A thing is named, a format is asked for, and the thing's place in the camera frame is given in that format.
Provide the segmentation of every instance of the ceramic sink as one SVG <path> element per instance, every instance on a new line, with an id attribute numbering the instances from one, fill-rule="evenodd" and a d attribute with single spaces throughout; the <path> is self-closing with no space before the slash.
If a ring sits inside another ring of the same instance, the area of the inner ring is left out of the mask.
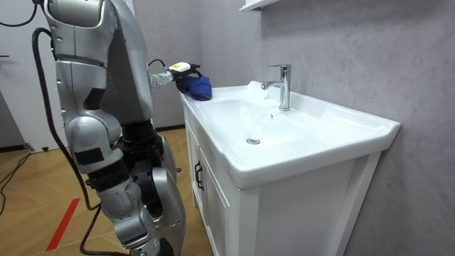
<path id="1" fill-rule="evenodd" d="M 398 122 L 295 92 L 291 110 L 282 112 L 279 88 L 260 85 L 214 88 L 205 102 L 181 96 L 238 188 L 388 149 L 400 128 Z"/>

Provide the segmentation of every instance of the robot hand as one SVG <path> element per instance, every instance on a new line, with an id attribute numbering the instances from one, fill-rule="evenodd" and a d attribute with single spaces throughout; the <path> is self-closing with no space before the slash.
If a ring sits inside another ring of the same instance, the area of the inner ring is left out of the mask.
<path id="1" fill-rule="evenodd" d="M 171 67 L 167 68 L 166 72 L 164 73 L 151 75 L 151 79 L 153 80 L 152 86 L 153 88 L 161 89 L 170 82 L 179 83 L 182 78 L 185 78 L 191 74 L 197 74 L 199 77 L 201 77 L 201 73 L 197 71 L 196 68 L 200 68 L 200 66 L 184 62 L 174 64 Z"/>
<path id="2" fill-rule="evenodd" d="M 196 64 L 180 62 L 169 67 L 169 71 L 171 71 L 173 75 L 173 81 L 179 82 L 180 79 L 187 77 L 191 74 L 197 74 L 199 77 L 201 77 L 202 76 L 201 73 L 197 71 L 196 68 L 200 68 L 200 66 Z"/>

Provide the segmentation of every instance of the power cord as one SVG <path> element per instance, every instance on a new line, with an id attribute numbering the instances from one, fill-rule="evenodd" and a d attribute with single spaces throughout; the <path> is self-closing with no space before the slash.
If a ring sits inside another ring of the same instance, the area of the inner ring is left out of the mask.
<path id="1" fill-rule="evenodd" d="M 5 184 L 1 187 L 0 189 L 0 194 L 3 197 L 3 203 L 1 204 L 1 210 L 0 210 L 0 216 L 3 214 L 5 210 L 5 204 L 6 204 L 6 195 L 3 193 L 3 190 L 6 188 L 6 185 L 8 185 L 9 181 L 13 178 L 14 174 L 16 174 L 17 170 L 21 168 L 21 166 L 27 161 L 27 159 L 31 156 L 31 153 L 28 153 L 24 157 L 22 157 L 19 162 L 17 163 L 16 167 L 11 171 L 9 174 L 5 176 L 4 179 L 0 181 L 0 184 L 3 183 L 4 181 Z"/>
<path id="2" fill-rule="evenodd" d="M 98 203 L 96 206 L 90 205 L 90 199 L 87 194 L 87 188 L 85 187 L 84 181 L 82 180 L 82 176 L 80 175 L 79 171 L 77 170 L 76 163 L 74 162 L 73 158 L 71 158 L 71 155 L 66 150 L 65 145 L 63 145 L 62 141 L 60 140 L 60 137 L 57 134 L 57 131 L 55 130 L 55 125 L 54 125 L 53 117 L 52 117 L 52 110 L 50 108 L 48 86 L 46 83 L 46 77 L 44 74 L 43 64 L 41 62 L 41 55 L 40 55 L 40 51 L 39 51 L 38 39 L 39 39 L 39 35 L 41 33 L 45 33 L 51 38 L 51 45 L 52 45 L 52 35 L 51 35 L 50 31 L 45 28 L 37 28 L 33 32 L 32 41 L 31 41 L 32 49 L 33 49 L 33 57 L 35 58 L 36 70 L 38 72 L 38 77 L 39 77 L 40 86 L 41 86 L 41 92 L 43 94 L 44 109 L 45 109 L 46 119 L 48 120 L 49 130 L 50 130 L 50 133 L 52 134 L 52 137 L 54 138 L 55 142 L 57 143 L 58 147 L 63 152 L 63 155 L 65 155 L 65 158 L 68 160 L 68 163 L 70 163 L 74 174 L 76 175 L 77 181 L 79 182 L 79 185 L 82 189 L 82 193 L 84 194 L 85 206 L 87 207 L 88 210 L 95 210 L 95 209 L 97 210 L 95 215 L 93 216 L 93 219 L 92 219 L 92 222 L 90 223 L 89 228 L 87 229 L 87 232 L 84 235 L 84 238 L 82 239 L 82 241 L 80 243 L 80 251 L 82 254 L 85 254 L 85 255 L 128 256 L 128 255 L 126 255 L 124 253 L 120 253 L 120 252 L 95 252 L 95 251 L 86 250 L 84 248 L 85 242 L 87 241 L 88 236 L 93 229 L 93 225 L 95 225 L 97 217 L 100 214 L 101 203 Z"/>
<path id="3" fill-rule="evenodd" d="M 101 212 L 101 206 L 98 206 L 97 211 L 96 211 L 95 214 L 93 215 L 92 222 L 91 222 L 90 225 L 88 226 L 88 229 L 87 229 L 87 231 L 85 232 L 84 238 L 83 238 L 82 241 L 80 242 L 79 251 L 80 251 L 83 255 L 129 256 L 129 255 L 124 254 L 124 253 L 121 253 L 121 252 L 93 252 L 93 251 L 88 251 L 88 250 L 85 249 L 85 243 L 87 242 L 88 236 L 89 236 L 90 233 L 92 232 L 93 226 L 95 225 L 95 223 L 96 223 L 96 221 L 97 221 L 97 218 L 98 218 L 98 215 L 100 214 L 100 212 Z"/>
<path id="4" fill-rule="evenodd" d="M 32 0 L 32 2 L 35 6 L 33 7 L 33 12 L 27 21 L 24 21 L 24 22 L 18 23 L 18 24 L 7 24 L 7 23 L 0 22 L 0 25 L 9 27 L 9 28 L 18 28 L 18 27 L 25 26 L 25 25 L 29 24 L 30 22 L 32 22 L 32 20 L 35 18 L 36 11 L 38 9 L 38 5 L 40 5 L 42 1 Z"/>
<path id="5" fill-rule="evenodd" d="M 156 61 L 159 61 L 159 62 L 163 65 L 163 68 L 166 68 L 166 64 L 164 64 L 164 61 L 162 61 L 162 60 L 160 60 L 160 59 L 154 59 L 154 60 L 152 60 L 152 61 L 149 63 L 149 67 L 150 67 L 151 64 L 153 64 L 153 63 L 156 62 Z"/>

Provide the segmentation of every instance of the black cabinet handle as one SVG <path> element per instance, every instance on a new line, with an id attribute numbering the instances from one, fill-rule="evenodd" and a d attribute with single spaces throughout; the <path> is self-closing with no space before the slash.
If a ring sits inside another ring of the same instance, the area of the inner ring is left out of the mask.
<path id="1" fill-rule="evenodd" d="M 199 173 L 202 171 L 202 166 L 200 165 L 200 161 L 194 166 L 194 171 L 196 175 L 196 182 L 198 183 L 198 188 L 202 189 L 204 191 L 204 186 L 202 184 L 201 179 L 199 178 Z"/>

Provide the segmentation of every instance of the blue towel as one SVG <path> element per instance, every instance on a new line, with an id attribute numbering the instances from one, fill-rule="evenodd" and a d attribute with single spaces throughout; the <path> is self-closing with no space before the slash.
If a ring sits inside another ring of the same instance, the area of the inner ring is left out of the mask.
<path id="1" fill-rule="evenodd" d="M 188 76 L 182 78 L 183 86 L 190 92 L 193 100 L 210 100 L 212 98 L 212 85 L 208 77 L 202 75 L 200 78 Z"/>

